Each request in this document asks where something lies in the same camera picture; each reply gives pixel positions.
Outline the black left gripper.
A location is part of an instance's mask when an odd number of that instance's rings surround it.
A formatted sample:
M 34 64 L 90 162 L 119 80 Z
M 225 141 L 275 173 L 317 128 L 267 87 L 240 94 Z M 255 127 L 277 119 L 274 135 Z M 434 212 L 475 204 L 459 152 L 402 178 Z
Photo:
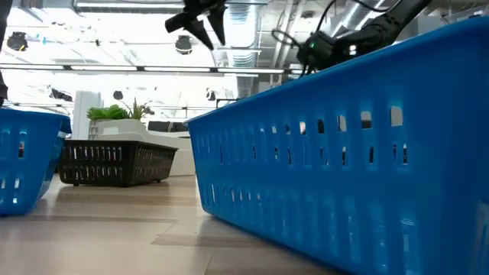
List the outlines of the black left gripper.
M 174 15 L 165 21 L 165 28 L 168 33 L 183 28 L 202 42 L 209 50 L 212 50 L 213 43 L 207 34 L 204 24 L 196 17 L 209 13 L 208 21 L 216 37 L 221 45 L 226 44 L 224 29 L 225 0 L 183 0 L 183 4 L 183 13 Z

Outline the small blue plastic basket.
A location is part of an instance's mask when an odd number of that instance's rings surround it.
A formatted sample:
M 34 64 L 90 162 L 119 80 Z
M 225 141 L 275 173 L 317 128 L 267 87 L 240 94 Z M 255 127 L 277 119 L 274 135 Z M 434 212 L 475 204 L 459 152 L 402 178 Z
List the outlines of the small blue plastic basket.
M 30 212 L 53 179 L 70 118 L 0 108 L 0 217 Z

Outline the long ceiling light strip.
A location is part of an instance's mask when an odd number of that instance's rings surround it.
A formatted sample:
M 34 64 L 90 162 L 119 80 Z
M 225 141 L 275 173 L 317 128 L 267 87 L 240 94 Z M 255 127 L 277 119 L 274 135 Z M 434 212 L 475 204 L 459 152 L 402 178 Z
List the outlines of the long ceiling light strip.
M 84 72 L 120 72 L 120 73 L 230 73 L 242 75 L 257 74 L 292 74 L 299 75 L 301 70 L 265 69 L 265 68 L 228 68 L 228 67 L 195 67 L 195 66 L 109 66 L 109 65 L 56 65 L 56 64 L 23 64 L 0 63 L 4 70 L 46 70 L 46 71 L 84 71 Z

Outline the dark computer monitor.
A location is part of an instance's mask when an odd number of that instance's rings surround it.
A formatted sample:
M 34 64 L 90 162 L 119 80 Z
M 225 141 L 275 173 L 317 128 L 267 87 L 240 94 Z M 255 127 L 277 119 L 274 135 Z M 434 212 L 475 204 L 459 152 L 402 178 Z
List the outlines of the dark computer monitor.
M 184 132 L 188 131 L 188 127 L 182 122 L 172 122 L 172 121 L 150 121 L 148 123 L 147 129 L 149 131 L 159 131 L 159 132 Z

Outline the green plant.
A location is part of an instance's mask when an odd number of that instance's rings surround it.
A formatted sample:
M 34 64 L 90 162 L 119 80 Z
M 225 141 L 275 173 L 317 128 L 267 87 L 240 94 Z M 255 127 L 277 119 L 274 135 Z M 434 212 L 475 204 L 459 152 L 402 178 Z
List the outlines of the green plant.
M 132 105 L 128 105 L 124 102 L 121 103 L 123 104 L 123 107 L 119 105 L 111 105 L 104 108 L 91 107 L 87 110 L 86 117 L 91 121 L 123 119 L 135 119 L 140 121 L 147 115 L 154 114 L 154 111 L 147 105 L 148 102 L 138 104 L 137 100 L 134 99 Z

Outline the white column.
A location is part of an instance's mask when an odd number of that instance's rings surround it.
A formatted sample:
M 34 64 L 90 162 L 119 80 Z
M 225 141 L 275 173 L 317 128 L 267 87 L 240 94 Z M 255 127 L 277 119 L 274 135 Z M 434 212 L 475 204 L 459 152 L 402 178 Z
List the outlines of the white column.
M 90 123 L 87 117 L 88 110 L 92 107 L 101 108 L 103 106 L 102 95 L 100 92 L 79 90 L 75 93 L 73 103 L 72 139 L 87 140 Z

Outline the black plastic basket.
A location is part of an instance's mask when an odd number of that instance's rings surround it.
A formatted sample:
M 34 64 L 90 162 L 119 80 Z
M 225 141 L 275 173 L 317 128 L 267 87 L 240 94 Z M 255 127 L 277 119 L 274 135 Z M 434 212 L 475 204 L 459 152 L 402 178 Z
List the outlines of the black plastic basket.
M 169 177 L 177 149 L 142 141 L 68 140 L 58 163 L 65 184 L 130 187 Z

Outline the black ceiling spotlight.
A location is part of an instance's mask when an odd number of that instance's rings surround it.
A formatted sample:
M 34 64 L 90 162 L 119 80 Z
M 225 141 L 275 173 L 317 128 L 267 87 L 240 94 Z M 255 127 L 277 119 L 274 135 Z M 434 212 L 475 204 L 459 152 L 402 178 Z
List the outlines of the black ceiling spotlight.
M 19 52 L 26 51 L 28 49 L 26 33 L 13 32 L 7 39 L 7 47 Z

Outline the large blue plastic basket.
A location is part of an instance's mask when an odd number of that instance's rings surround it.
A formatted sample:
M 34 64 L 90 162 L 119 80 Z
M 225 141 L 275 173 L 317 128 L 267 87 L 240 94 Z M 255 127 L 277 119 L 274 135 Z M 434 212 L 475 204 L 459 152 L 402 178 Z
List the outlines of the large blue plastic basket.
M 489 16 L 188 129 L 211 215 L 350 273 L 489 275 Z

